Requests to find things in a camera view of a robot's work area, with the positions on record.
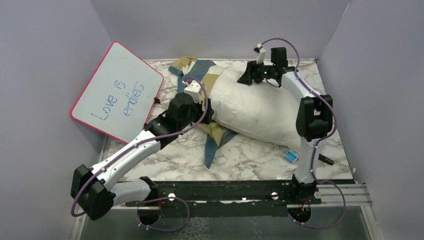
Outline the blue beige checked pillowcase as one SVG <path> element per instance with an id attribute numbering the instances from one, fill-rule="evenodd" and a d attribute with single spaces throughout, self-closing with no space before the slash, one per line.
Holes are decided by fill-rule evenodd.
<path id="1" fill-rule="evenodd" d="M 218 77 L 225 70 L 224 67 L 216 65 L 212 60 L 200 60 L 194 57 L 183 56 L 175 60 L 168 68 L 169 72 L 177 76 L 177 92 L 182 93 L 186 87 L 182 81 L 195 78 L 202 81 L 207 94 L 210 95 Z M 204 165 L 210 168 L 217 150 L 228 143 L 237 133 L 227 129 L 217 122 L 199 124 L 198 128 L 207 133 L 204 148 Z"/>

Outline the white pillow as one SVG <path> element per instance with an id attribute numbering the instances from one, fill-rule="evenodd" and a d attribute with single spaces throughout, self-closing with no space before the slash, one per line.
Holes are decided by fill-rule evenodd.
<path id="1" fill-rule="evenodd" d="M 214 121 L 239 134 L 300 151 L 299 103 L 288 90 L 263 82 L 238 83 L 242 73 L 221 66 L 212 66 L 208 73 L 218 76 L 208 94 Z"/>

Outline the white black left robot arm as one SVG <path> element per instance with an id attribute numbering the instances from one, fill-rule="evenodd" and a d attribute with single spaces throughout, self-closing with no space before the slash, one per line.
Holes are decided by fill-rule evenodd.
<path id="1" fill-rule="evenodd" d="M 199 124 L 209 124 L 214 110 L 212 101 L 196 103 L 187 93 L 177 93 L 168 109 L 144 125 L 144 129 L 111 157 L 87 167 L 79 165 L 73 172 L 70 195 L 73 198 L 71 215 L 78 217 L 76 206 L 91 220 L 103 217 L 113 206 L 135 201 L 152 205 L 157 191 L 143 179 L 130 182 L 120 179 L 147 157 L 159 152 L 180 135 Z"/>

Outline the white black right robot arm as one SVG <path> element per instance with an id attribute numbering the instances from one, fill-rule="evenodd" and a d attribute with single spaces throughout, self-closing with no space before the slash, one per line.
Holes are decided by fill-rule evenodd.
<path id="1" fill-rule="evenodd" d="M 289 66 L 287 49 L 274 47 L 270 50 L 271 64 L 264 64 L 267 51 L 259 43 L 253 49 L 256 60 L 249 61 L 239 84 L 250 86 L 273 79 L 279 87 L 288 90 L 299 104 L 295 128 L 300 136 L 298 166 L 288 185 L 289 199 L 300 204 L 313 195 L 317 188 L 315 160 L 319 157 L 320 144 L 333 129 L 332 97 L 315 91 L 298 74 L 297 66 Z"/>

